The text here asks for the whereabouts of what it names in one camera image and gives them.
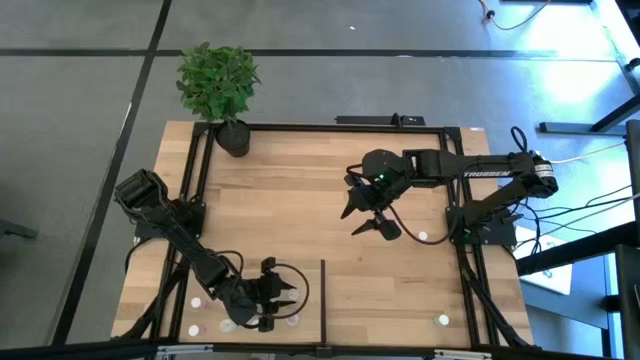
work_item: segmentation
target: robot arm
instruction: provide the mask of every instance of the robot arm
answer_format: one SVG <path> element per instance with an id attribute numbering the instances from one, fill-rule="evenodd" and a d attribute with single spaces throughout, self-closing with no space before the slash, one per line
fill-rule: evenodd
<path id="1" fill-rule="evenodd" d="M 222 253 L 204 248 L 186 230 L 185 225 L 192 221 L 194 214 L 185 201 L 167 198 L 167 186 L 157 174 L 140 170 L 116 186 L 114 195 L 129 218 L 157 228 L 189 261 L 198 283 L 212 299 L 220 299 L 224 303 L 234 323 L 248 326 L 247 322 L 258 315 L 258 330 L 267 332 L 273 330 L 275 319 L 290 316 L 274 315 L 281 307 L 295 303 L 272 301 L 280 296 L 282 290 L 295 288 L 282 281 L 279 274 L 273 271 L 274 267 L 281 266 L 275 258 L 262 261 L 260 278 L 243 279 L 242 265 L 240 270 L 236 269 Z M 308 292 L 307 288 L 305 301 L 297 311 L 306 303 Z M 258 305 L 262 308 L 261 313 L 258 312 Z"/>
<path id="2" fill-rule="evenodd" d="M 365 222 L 352 235 L 375 229 L 387 240 L 396 239 L 401 231 L 382 212 L 412 186 L 435 188 L 462 177 L 513 178 L 484 200 L 472 200 L 456 209 L 456 216 L 461 220 L 456 224 L 468 230 L 482 226 L 488 216 L 526 197 L 546 198 L 558 191 L 551 163 L 534 153 L 459 156 L 442 150 L 421 149 L 404 150 L 402 156 L 398 156 L 379 149 L 367 153 L 360 166 L 362 174 L 352 171 L 358 165 L 347 168 L 345 181 L 351 189 L 342 218 L 355 209 L 372 211 L 374 219 Z"/>

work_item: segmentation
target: black stripe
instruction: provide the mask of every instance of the black stripe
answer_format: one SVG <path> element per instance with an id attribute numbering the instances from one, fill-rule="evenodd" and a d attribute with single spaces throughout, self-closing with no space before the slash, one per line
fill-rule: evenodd
<path id="1" fill-rule="evenodd" d="M 164 0 L 158 21 L 156 22 L 156 26 L 153 31 L 151 42 L 149 43 L 149 51 L 147 56 L 144 58 L 142 68 L 140 69 L 140 75 L 138 76 L 138 81 L 136 82 L 136 86 L 133 90 L 129 111 L 124 119 L 120 136 L 116 141 L 116 146 L 113 151 L 113 155 L 111 156 L 111 160 L 109 161 L 107 172 L 100 186 L 98 198 L 93 206 L 91 216 L 89 217 L 89 223 L 85 229 L 82 239 L 83 246 L 80 259 L 76 266 L 75 273 L 73 274 L 73 280 L 69 286 L 62 312 L 60 313 L 58 324 L 53 335 L 52 345 L 54 346 L 64 345 L 67 342 L 67 337 L 69 336 L 69 331 L 73 324 L 73 318 L 78 308 L 80 297 L 82 296 L 82 290 L 84 289 L 84 284 L 87 280 L 87 276 L 89 275 L 91 261 L 93 260 L 93 256 L 98 246 L 100 232 L 102 231 L 104 219 L 107 215 L 107 210 L 109 209 L 111 194 L 115 187 L 118 173 L 120 172 L 120 166 L 122 165 L 124 153 L 127 149 L 129 138 L 131 137 L 131 131 L 133 130 L 136 115 L 138 114 L 142 94 L 144 93 L 144 88 L 147 84 L 149 73 L 151 72 L 153 52 L 158 48 L 160 36 L 162 35 L 164 25 L 167 21 L 167 15 L 170 7 L 171 0 Z"/>
<path id="2" fill-rule="evenodd" d="M 596 61 L 613 62 L 612 54 L 593 57 L 566 57 L 555 50 L 393 50 L 393 49 L 245 49 L 254 56 L 342 56 L 342 57 L 463 57 L 463 58 L 502 58 L 555 61 Z M 181 56 L 180 49 L 160 49 L 156 56 Z"/>
<path id="3" fill-rule="evenodd" d="M 320 345 L 327 346 L 327 286 L 324 259 L 320 260 Z"/>
<path id="4" fill-rule="evenodd" d="M 440 150 L 447 151 L 447 138 L 445 135 L 445 131 L 440 134 Z M 459 149 L 456 147 L 455 149 L 456 155 L 460 155 L 458 153 Z M 453 208 L 454 206 L 458 206 L 456 197 L 455 188 L 453 186 L 453 181 L 449 181 L 446 184 L 447 187 L 447 197 L 449 198 L 449 207 Z M 464 300 L 464 313 L 467 318 L 467 329 L 469 331 L 469 341 L 471 342 L 471 346 L 476 346 L 480 343 L 480 335 L 478 334 L 478 320 L 476 317 L 475 305 L 473 303 L 473 294 L 471 293 L 471 287 L 469 286 L 469 282 L 464 278 L 463 275 L 463 267 L 461 257 L 466 257 L 466 252 L 464 249 L 464 245 L 455 244 L 456 248 L 456 259 L 458 260 L 458 270 L 460 271 L 460 287 L 462 288 L 462 298 Z"/>
<path id="5" fill-rule="evenodd" d="M 80 57 L 122 57 L 146 56 L 147 49 L 39 49 L 0 48 L 0 56 L 80 56 Z"/>

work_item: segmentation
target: cable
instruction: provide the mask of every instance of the cable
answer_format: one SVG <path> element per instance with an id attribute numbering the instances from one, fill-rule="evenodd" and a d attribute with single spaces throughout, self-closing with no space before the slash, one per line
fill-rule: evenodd
<path id="1" fill-rule="evenodd" d="M 527 136 L 524 134 L 524 131 L 522 131 L 522 129 L 520 129 L 517 126 L 512 126 L 510 132 L 511 132 L 511 137 L 513 138 L 513 141 L 516 143 L 518 148 L 520 148 L 520 151 L 522 151 L 523 153 L 526 153 L 528 150 L 528 146 L 527 146 Z M 522 139 L 522 143 L 520 142 L 520 140 L 518 140 L 516 133 L 520 135 L 520 139 Z"/>
<path id="2" fill-rule="evenodd" d="M 576 219 L 576 220 L 570 221 L 570 222 L 568 222 L 568 223 L 566 223 L 566 224 L 564 224 L 564 225 L 562 225 L 562 226 L 559 226 L 559 227 L 557 227 L 557 228 L 555 228 L 555 229 L 553 229 L 553 230 L 551 230 L 551 231 L 547 231 L 546 233 L 542 234 L 541 236 L 549 235 L 549 234 L 554 233 L 554 232 L 556 232 L 556 231 L 558 231 L 558 230 L 560 230 L 560 229 L 562 229 L 562 228 L 566 228 L 567 226 L 569 226 L 569 225 L 571 225 L 571 224 L 577 223 L 578 221 L 582 221 L 582 220 L 584 220 L 584 219 L 586 219 L 586 218 L 589 218 L 589 217 L 592 217 L 592 216 L 594 216 L 594 215 L 598 215 L 598 214 L 601 214 L 601 213 L 603 213 L 603 212 L 605 212 L 605 211 L 609 211 L 609 210 L 611 210 L 611 209 L 613 209 L 613 208 L 615 208 L 615 207 L 618 207 L 618 206 L 620 206 L 620 205 L 626 204 L 626 203 L 628 203 L 629 201 L 634 200 L 634 199 L 636 199 L 636 198 L 638 198 L 638 197 L 640 197 L 640 193 L 637 193 L 637 194 L 635 194 L 635 195 L 633 195 L 633 196 L 631 196 L 631 197 L 628 197 L 626 200 L 624 200 L 624 201 L 622 201 L 622 202 L 619 202 L 619 203 L 617 203 L 617 204 L 615 204 L 615 205 L 613 205 L 613 206 L 609 206 L 608 208 L 604 208 L 604 209 L 602 209 L 602 210 L 598 210 L 598 211 L 596 211 L 596 212 L 594 212 L 594 213 L 591 213 L 591 214 L 585 215 L 585 216 L 583 216 L 583 217 L 581 217 L 581 218 L 578 218 L 578 219 Z"/>
<path id="3" fill-rule="evenodd" d="M 442 244 L 443 242 L 447 241 L 451 235 L 453 235 L 453 230 L 455 229 L 455 226 L 451 226 L 449 228 L 449 231 L 447 232 L 447 234 L 440 240 L 437 241 L 424 241 L 424 240 L 420 240 L 418 237 L 416 237 L 415 235 L 413 235 L 413 233 L 411 231 L 409 231 L 409 229 L 407 229 L 407 227 L 404 225 L 404 223 L 402 222 L 402 219 L 400 219 L 400 216 L 398 215 L 398 213 L 396 212 L 396 209 L 393 208 L 393 205 L 389 205 L 389 210 L 391 210 L 391 212 L 393 213 L 393 216 L 395 216 L 396 220 L 398 221 L 398 224 L 400 224 L 400 227 L 402 228 L 402 230 L 404 231 L 405 234 L 409 235 L 409 237 L 411 239 L 413 239 L 414 241 L 419 242 L 420 244 L 424 244 L 424 245 L 438 245 L 438 244 Z M 454 224 L 457 222 L 457 216 L 454 218 Z"/>
<path id="4" fill-rule="evenodd" d="M 131 260 L 131 255 L 138 249 L 140 246 L 146 244 L 151 238 L 141 238 L 137 244 L 133 245 L 129 252 L 127 252 L 127 257 L 124 259 L 124 273 L 125 275 L 129 271 L 129 261 Z"/>
<path id="5" fill-rule="evenodd" d="M 479 163 L 479 161 L 473 161 L 467 165 L 465 165 L 462 169 L 460 169 L 460 172 L 458 173 L 458 182 L 456 184 L 456 189 L 455 192 L 453 194 L 453 197 L 456 199 L 454 202 L 454 206 L 457 206 L 458 204 L 460 204 L 460 193 L 462 192 L 462 175 L 464 174 L 464 171 L 468 168 L 470 168 L 473 165 L 477 165 Z M 449 238 L 451 238 L 451 236 L 453 235 L 453 232 L 456 229 L 456 225 L 458 225 L 458 220 L 460 218 L 460 212 L 456 213 L 456 216 L 453 217 L 453 222 L 451 223 L 451 226 L 449 227 L 449 230 L 447 231 L 447 234 L 445 236 L 443 236 L 440 240 L 436 240 L 436 241 L 424 241 L 424 240 L 420 240 L 418 237 L 416 237 L 415 235 L 413 235 L 413 233 L 411 231 L 409 231 L 409 229 L 407 229 L 407 227 L 404 225 L 404 223 L 402 222 L 402 219 L 400 219 L 400 216 L 398 215 L 398 213 L 396 212 L 396 209 L 393 208 L 393 206 L 389 205 L 389 209 L 391 210 L 391 212 L 393 213 L 393 216 L 395 216 L 396 220 L 398 221 L 398 223 L 400 224 L 400 227 L 402 228 L 402 230 L 404 230 L 404 232 L 409 235 L 409 237 L 411 239 L 413 239 L 416 242 L 419 242 L 420 244 L 423 245 L 438 245 L 438 244 L 442 244 L 443 242 L 449 240 Z"/>
<path id="6" fill-rule="evenodd" d="M 624 198 L 619 198 L 619 199 L 614 199 L 614 200 L 608 200 L 608 201 L 597 203 L 597 204 L 585 205 L 585 206 L 569 209 L 569 210 L 566 210 L 566 211 L 563 211 L 563 212 L 559 212 L 557 214 L 543 216 L 543 217 L 540 218 L 540 220 L 551 219 L 551 218 L 554 218 L 554 217 L 557 217 L 557 216 L 560 216 L 560 215 L 564 215 L 564 214 L 568 214 L 568 213 L 571 213 L 571 212 L 574 212 L 574 211 L 584 210 L 584 209 L 597 207 L 597 206 L 602 206 L 602 205 L 608 205 L 608 204 L 612 204 L 612 203 L 623 201 L 623 200 L 627 200 L 627 199 L 629 199 L 629 198 L 628 197 L 624 197 Z"/>
<path id="7" fill-rule="evenodd" d="M 514 25 L 514 26 L 510 26 L 510 27 L 502 27 L 500 25 L 498 25 L 498 23 L 496 22 L 496 20 L 494 19 L 494 17 L 496 16 L 496 12 L 489 9 L 489 5 L 487 5 L 485 0 L 478 0 L 481 4 L 482 4 L 482 8 L 485 11 L 485 16 L 487 19 L 490 19 L 493 24 L 500 30 L 504 30 L 504 31 L 508 31 L 508 30 L 513 30 L 517 27 L 520 27 L 524 24 L 526 24 L 527 22 L 529 22 L 531 19 L 533 19 L 536 15 L 538 15 L 538 13 L 540 11 L 542 11 L 542 9 L 544 9 L 547 5 L 549 5 L 549 3 L 551 3 L 551 0 L 547 0 L 538 10 L 534 11 L 531 15 L 529 15 L 528 18 L 526 18 L 523 22 Z"/>
<path id="8" fill-rule="evenodd" d="M 540 236 L 542 236 L 540 235 L 540 218 L 538 217 L 538 214 L 529 205 L 524 205 L 524 207 L 529 209 L 529 211 L 533 213 L 533 216 L 535 216 L 534 221 L 536 222 L 536 237 L 533 240 L 535 240 L 536 243 L 533 245 L 533 248 L 531 249 L 531 255 L 533 255 L 536 253 L 536 251 L 542 249 L 542 245 L 540 245 Z"/>
<path id="9" fill-rule="evenodd" d="M 585 204 L 585 206 L 588 206 L 592 201 L 595 201 L 595 200 L 598 200 L 598 199 L 602 199 L 603 197 L 607 197 L 607 196 L 609 196 L 609 195 L 613 195 L 613 194 L 615 194 L 615 193 L 618 193 L 618 192 L 620 192 L 620 191 L 622 191 L 622 190 L 624 190 L 624 189 L 626 189 L 626 188 L 630 188 L 630 187 L 631 187 L 631 185 L 627 185 L 627 186 L 625 186 L 625 187 L 621 187 L 620 189 L 618 189 L 618 190 L 616 190 L 616 191 L 612 191 L 612 192 L 610 192 L 610 193 L 608 193 L 608 194 L 604 194 L 604 195 L 600 195 L 600 196 L 598 196 L 598 197 L 594 197 L 593 199 L 591 199 L 591 200 L 587 201 L 587 203 Z"/>
<path id="10" fill-rule="evenodd" d="M 623 142 L 621 142 L 621 143 L 619 143 L 619 144 L 615 144 L 615 145 L 607 146 L 606 148 L 602 148 L 602 149 L 600 149 L 600 150 L 592 151 L 592 152 L 590 152 L 590 153 L 586 153 L 586 154 L 583 154 L 583 155 L 580 155 L 580 156 L 576 156 L 576 157 L 574 157 L 574 158 L 564 159 L 564 160 L 549 160 L 549 162 L 550 162 L 550 163 L 552 163 L 552 164 L 564 164 L 564 163 L 568 163 L 568 162 L 571 162 L 571 161 L 584 159 L 584 158 L 587 158 L 587 157 L 589 157 L 589 156 L 591 156 L 591 155 L 595 155 L 595 154 L 597 154 L 597 153 L 600 153 L 600 152 L 603 152 L 603 151 L 607 151 L 607 150 L 613 149 L 613 148 L 618 147 L 618 146 L 620 146 L 620 145 L 624 145 L 624 143 L 625 143 L 625 142 L 623 141 Z"/>
<path id="11" fill-rule="evenodd" d="M 536 219 L 532 219 L 532 218 L 528 218 L 528 217 L 523 217 L 523 219 L 525 220 L 529 220 L 529 221 L 535 221 Z M 551 224 L 551 225 L 556 225 L 556 226 L 562 226 L 562 224 L 557 223 L 557 222 L 553 222 L 553 221 L 549 221 L 549 220 L 538 220 L 541 223 L 545 223 L 545 224 Z M 578 229 L 578 228 L 572 228 L 569 226 L 564 226 L 566 229 L 569 230 L 573 230 L 573 231 L 582 231 L 582 232 L 588 232 L 588 233 L 592 233 L 592 234 L 597 234 L 597 231 L 593 231 L 593 230 L 588 230 L 588 229 Z"/>
<path id="12" fill-rule="evenodd" d="M 548 208 L 548 209 L 534 209 L 537 212 L 545 212 L 545 211 L 552 211 L 552 210 L 573 210 L 573 208 L 568 208 L 565 206 L 555 206 L 552 208 Z"/>

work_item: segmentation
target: wooden tabletop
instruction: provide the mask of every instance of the wooden tabletop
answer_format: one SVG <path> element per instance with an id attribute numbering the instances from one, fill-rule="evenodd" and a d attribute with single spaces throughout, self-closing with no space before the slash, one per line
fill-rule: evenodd
<path id="1" fill-rule="evenodd" d="M 192 128 L 191 122 L 176 121 L 165 128 L 154 170 L 169 187 L 170 198 L 178 194 Z M 461 132 L 465 154 L 489 153 L 482 129 Z M 385 241 L 374 231 L 352 237 L 350 233 L 370 214 L 356 211 L 340 220 L 347 201 L 346 166 L 360 163 L 365 153 L 378 148 L 398 154 L 403 149 L 439 149 L 439 140 L 428 134 L 253 131 L 251 151 L 239 159 L 216 145 L 200 241 L 216 251 L 241 252 L 246 262 L 244 278 L 257 276 L 260 261 L 268 256 L 298 267 L 309 279 L 310 300 L 296 326 L 278 320 L 270 333 L 242 328 L 223 333 L 219 324 L 227 316 L 220 302 L 191 308 L 193 297 L 205 299 L 206 295 L 197 282 L 189 281 L 180 341 L 320 342 L 320 260 L 324 259 L 330 344 L 470 346 L 453 246 L 424 246 L 406 235 Z M 201 156 L 202 146 L 196 164 Z M 474 179 L 471 189 L 474 198 L 481 199 L 497 185 L 495 180 Z M 409 229 L 438 239 L 446 233 L 447 203 L 444 187 L 412 188 L 394 205 Z M 128 330 L 155 296 L 166 248 L 165 240 L 152 241 L 133 255 L 113 335 Z M 484 255 L 494 302 L 519 335 L 532 341 L 513 259 L 500 247 L 485 246 Z M 305 290 L 297 275 L 285 268 L 277 271 L 298 286 L 302 298 Z M 481 339 L 486 342 L 482 307 L 475 300 Z M 166 309 L 168 314 L 171 304 Z M 451 320 L 447 327 L 433 321 L 441 313 Z M 164 318 L 163 333 L 170 316 Z M 190 325 L 206 330 L 191 337 Z"/>

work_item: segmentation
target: gray floor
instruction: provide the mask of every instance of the gray floor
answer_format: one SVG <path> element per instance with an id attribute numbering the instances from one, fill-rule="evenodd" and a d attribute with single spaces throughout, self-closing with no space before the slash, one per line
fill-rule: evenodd
<path id="1" fill-rule="evenodd" d="M 489 4 L 505 24 L 535 8 Z M 4 1 L 0 47 L 146 48 L 160 5 Z M 553 4 L 531 24 L 507 33 L 484 26 L 481 17 L 474 0 L 183 0 L 174 1 L 160 47 L 211 41 L 263 49 L 555 50 L 562 61 L 257 57 L 264 85 L 243 118 L 332 123 L 336 115 L 416 114 L 434 126 L 484 127 L 495 153 L 514 151 L 508 131 L 518 125 L 530 147 L 551 159 L 621 141 L 542 135 L 535 129 L 541 121 L 596 121 L 632 96 L 592 9 Z M 0 242 L 1 348 L 47 341 L 141 63 L 137 57 L 0 57 L 0 218 L 41 233 L 35 242 Z M 175 90 L 179 63 L 155 59 L 121 178 L 153 167 L 167 120 L 195 120 Z M 626 150 L 558 166 L 556 174 L 561 192 L 532 201 L 535 207 L 582 205 L 628 184 Z M 630 208 L 621 207 L 580 226 L 602 230 L 632 216 Z M 581 236 L 569 230 L 557 235 Z M 111 206 L 71 341 L 108 339 L 131 239 L 132 226 Z M 599 330 L 540 310 L 530 309 L 529 316 L 534 339 L 544 348 L 598 354 Z M 574 346 L 575 339 L 587 336 L 593 339 L 590 346 Z"/>

